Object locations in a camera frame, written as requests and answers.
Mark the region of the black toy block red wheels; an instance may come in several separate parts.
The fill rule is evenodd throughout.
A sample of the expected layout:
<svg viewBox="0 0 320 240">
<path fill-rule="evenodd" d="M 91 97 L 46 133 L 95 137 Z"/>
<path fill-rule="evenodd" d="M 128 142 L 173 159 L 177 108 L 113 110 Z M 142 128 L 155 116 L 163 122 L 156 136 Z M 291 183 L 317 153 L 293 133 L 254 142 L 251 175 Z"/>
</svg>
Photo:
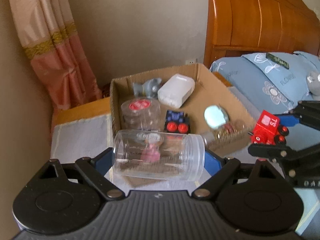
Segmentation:
<svg viewBox="0 0 320 240">
<path fill-rule="evenodd" d="M 187 113 L 167 110 L 164 123 L 164 132 L 190 133 L 190 118 Z"/>
</svg>

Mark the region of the clear jar with red label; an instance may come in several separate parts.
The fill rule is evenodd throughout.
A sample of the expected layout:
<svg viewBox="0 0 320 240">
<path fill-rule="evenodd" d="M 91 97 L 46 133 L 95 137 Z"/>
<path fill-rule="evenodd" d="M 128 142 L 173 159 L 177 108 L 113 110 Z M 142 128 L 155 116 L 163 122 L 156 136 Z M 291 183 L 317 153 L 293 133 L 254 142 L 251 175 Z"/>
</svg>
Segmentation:
<svg viewBox="0 0 320 240">
<path fill-rule="evenodd" d="M 161 130 L 161 105 L 152 98 L 134 98 L 121 105 L 124 127 L 143 131 Z"/>
</svg>

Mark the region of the dark green label strip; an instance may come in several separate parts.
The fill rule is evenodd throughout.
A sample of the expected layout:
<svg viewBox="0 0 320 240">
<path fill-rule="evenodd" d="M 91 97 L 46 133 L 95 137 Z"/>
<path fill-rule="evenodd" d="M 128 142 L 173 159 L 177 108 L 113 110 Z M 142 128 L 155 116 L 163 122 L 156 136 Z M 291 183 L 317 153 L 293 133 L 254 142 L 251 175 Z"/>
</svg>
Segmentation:
<svg viewBox="0 0 320 240">
<path fill-rule="evenodd" d="M 290 68 L 289 64 L 286 61 L 280 59 L 279 57 L 277 57 L 277 56 L 275 56 L 275 55 L 273 55 L 271 53 L 266 53 L 266 58 L 268 60 L 271 60 L 272 62 L 274 62 L 274 63 L 286 68 L 286 69 Z"/>
</svg>

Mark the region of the glass jar with gold clips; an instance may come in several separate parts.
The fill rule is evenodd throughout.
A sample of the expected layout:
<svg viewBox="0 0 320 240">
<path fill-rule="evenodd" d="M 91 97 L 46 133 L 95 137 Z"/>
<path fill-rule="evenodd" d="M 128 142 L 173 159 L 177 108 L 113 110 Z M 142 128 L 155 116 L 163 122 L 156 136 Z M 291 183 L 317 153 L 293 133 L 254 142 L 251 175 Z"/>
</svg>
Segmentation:
<svg viewBox="0 0 320 240">
<path fill-rule="evenodd" d="M 229 121 L 217 129 L 210 128 L 208 131 L 201 133 L 204 145 L 211 151 L 239 140 L 251 129 L 244 121 L 238 119 Z"/>
</svg>

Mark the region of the grey patterned table cloth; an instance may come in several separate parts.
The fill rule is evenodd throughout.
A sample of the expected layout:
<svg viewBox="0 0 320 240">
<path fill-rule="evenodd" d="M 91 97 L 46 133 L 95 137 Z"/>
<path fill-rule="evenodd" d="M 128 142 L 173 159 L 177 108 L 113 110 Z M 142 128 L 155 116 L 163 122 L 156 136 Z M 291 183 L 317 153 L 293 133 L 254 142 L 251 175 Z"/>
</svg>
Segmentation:
<svg viewBox="0 0 320 240">
<path fill-rule="evenodd" d="M 287 138 L 294 150 L 302 150 L 319 143 L 319 131 L 303 125 L 291 127 Z M 51 156 L 61 163 L 73 163 L 81 157 L 95 157 L 113 145 L 110 114 L 95 114 L 89 119 L 79 119 L 56 125 L 53 133 Z M 204 171 L 198 181 L 152 180 L 138 186 L 139 190 L 192 191 L 209 178 Z M 319 190 L 298 189 L 304 202 L 304 213 L 297 232 L 306 239 L 319 239 Z"/>
</svg>

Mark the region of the light blue floral pillow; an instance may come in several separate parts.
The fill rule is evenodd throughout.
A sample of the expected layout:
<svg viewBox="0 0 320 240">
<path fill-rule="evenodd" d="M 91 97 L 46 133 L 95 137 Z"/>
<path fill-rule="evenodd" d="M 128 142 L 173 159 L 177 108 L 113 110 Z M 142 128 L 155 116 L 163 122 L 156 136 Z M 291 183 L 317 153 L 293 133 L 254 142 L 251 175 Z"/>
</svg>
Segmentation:
<svg viewBox="0 0 320 240">
<path fill-rule="evenodd" d="M 252 53 L 218 59 L 210 71 L 221 74 L 259 111 L 287 113 L 299 101 L 319 99 L 309 89 L 311 74 L 319 74 L 319 57 L 303 51 L 270 54 L 289 67 L 268 59 L 266 53 Z"/>
</svg>

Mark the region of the red wooden toy train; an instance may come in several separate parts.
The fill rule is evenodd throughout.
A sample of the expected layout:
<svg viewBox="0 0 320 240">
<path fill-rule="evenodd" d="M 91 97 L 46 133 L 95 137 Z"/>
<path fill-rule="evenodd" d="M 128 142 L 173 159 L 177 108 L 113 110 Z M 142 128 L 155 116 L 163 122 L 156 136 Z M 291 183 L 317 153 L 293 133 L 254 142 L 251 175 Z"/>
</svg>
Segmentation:
<svg viewBox="0 0 320 240">
<path fill-rule="evenodd" d="M 263 110 L 249 135 L 252 144 L 286 145 L 289 129 L 280 123 L 279 117 Z"/>
</svg>

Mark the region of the open cardboard box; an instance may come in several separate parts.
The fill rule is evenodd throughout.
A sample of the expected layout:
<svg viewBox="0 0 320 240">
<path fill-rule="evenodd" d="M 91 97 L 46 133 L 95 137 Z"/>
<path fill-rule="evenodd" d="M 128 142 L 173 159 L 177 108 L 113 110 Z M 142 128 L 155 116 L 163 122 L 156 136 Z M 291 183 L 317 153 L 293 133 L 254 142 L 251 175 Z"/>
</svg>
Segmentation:
<svg viewBox="0 0 320 240">
<path fill-rule="evenodd" d="M 220 156 L 225 156 L 246 147 L 250 143 L 247 132 L 255 125 L 254 118 L 225 84 L 200 63 L 150 70 L 113 79 L 110 87 L 113 135 L 119 130 L 125 129 L 121 105 L 134 98 L 132 88 L 134 82 L 144 83 L 156 77 L 160 77 L 163 82 L 167 82 L 175 74 L 188 76 L 195 81 L 193 93 L 181 108 L 181 111 L 187 113 L 190 118 L 191 133 L 201 134 L 209 131 L 209 126 L 204 119 L 204 111 L 208 106 L 218 105 L 227 112 L 231 121 L 242 121 L 245 129 L 212 143 L 209 149 Z"/>
</svg>

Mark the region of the grey elephant toy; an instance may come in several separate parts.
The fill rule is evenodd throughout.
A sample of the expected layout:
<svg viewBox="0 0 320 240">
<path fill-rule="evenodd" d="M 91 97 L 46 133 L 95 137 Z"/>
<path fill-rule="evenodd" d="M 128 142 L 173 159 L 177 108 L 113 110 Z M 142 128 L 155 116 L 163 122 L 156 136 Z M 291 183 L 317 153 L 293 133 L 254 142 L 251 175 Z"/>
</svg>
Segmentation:
<svg viewBox="0 0 320 240">
<path fill-rule="evenodd" d="M 133 93 L 135 97 L 157 98 L 158 90 L 161 88 L 162 79 L 153 78 L 144 83 L 132 83 Z"/>
</svg>

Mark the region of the mint green round case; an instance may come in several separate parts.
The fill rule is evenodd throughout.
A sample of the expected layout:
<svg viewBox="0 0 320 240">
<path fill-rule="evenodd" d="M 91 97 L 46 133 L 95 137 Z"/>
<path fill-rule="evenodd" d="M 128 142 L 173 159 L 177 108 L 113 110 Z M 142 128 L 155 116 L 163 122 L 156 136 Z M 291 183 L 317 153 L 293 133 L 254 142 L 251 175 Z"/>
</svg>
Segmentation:
<svg viewBox="0 0 320 240">
<path fill-rule="evenodd" d="M 205 109 L 204 119 L 211 129 L 218 129 L 229 122 L 227 112 L 217 105 L 211 105 Z"/>
</svg>

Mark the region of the small jar with pink contents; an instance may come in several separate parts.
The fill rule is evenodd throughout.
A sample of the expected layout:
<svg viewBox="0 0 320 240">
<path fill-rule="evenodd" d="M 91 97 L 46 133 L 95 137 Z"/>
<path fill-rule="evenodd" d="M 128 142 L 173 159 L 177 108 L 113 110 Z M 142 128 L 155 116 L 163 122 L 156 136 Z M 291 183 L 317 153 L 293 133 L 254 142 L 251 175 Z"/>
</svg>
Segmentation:
<svg viewBox="0 0 320 240">
<path fill-rule="evenodd" d="M 141 153 L 140 159 L 145 163 L 155 163 L 160 160 L 161 154 L 159 152 L 160 141 L 146 140 L 145 148 Z"/>
</svg>

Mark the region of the white medical cotton swab box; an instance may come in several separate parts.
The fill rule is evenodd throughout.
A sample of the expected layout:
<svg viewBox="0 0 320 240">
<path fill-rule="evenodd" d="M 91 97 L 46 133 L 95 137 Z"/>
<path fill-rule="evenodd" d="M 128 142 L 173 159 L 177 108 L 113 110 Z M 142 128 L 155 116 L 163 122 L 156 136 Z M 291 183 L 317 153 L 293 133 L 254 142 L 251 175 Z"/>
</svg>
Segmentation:
<svg viewBox="0 0 320 240">
<path fill-rule="evenodd" d="M 195 89 L 195 81 L 181 74 L 173 75 L 157 92 L 161 104 L 179 109 L 191 96 Z"/>
</svg>

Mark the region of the orange wooden headboard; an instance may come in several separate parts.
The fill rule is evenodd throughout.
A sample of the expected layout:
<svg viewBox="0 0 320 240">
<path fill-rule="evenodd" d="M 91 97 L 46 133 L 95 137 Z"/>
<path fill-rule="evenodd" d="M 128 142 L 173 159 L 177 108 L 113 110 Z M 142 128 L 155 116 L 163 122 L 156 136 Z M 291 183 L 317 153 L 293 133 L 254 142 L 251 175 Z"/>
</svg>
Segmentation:
<svg viewBox="0 0 320 240">
<path fill-rule="evenodd" d="M 204 65 L 252 52 L 319 55 L 319 19 L 302 0 L 208 0 Z"/>
</svg>

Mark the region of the pink and beige curtain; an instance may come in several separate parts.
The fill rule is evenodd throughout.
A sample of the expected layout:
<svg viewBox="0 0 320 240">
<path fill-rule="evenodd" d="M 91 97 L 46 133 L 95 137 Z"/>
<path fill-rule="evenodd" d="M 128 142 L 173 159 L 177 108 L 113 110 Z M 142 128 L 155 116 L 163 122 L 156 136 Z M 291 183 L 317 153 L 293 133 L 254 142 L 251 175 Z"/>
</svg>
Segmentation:
<svg viewBox="0 0 320 240">
<path fill-rule="evenodd" d="M 18 38 L 56 109 L 102 97 L 68 0 L 9 0 Z"/>
</svg>

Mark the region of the clear plastic jar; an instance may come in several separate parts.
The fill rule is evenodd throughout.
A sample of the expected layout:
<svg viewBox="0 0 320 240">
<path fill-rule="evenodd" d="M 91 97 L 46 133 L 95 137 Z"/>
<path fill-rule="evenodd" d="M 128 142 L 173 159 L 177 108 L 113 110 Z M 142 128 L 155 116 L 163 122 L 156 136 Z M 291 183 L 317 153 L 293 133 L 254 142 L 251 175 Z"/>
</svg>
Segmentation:
<svg viewBox="0 0 320 240">
<path fill-rule="evenodd" d="M 204 161 L 200 135 L 126 129 L 114 138 L 113 170 L 121 176 L 196 181 Z"/>
</svg>

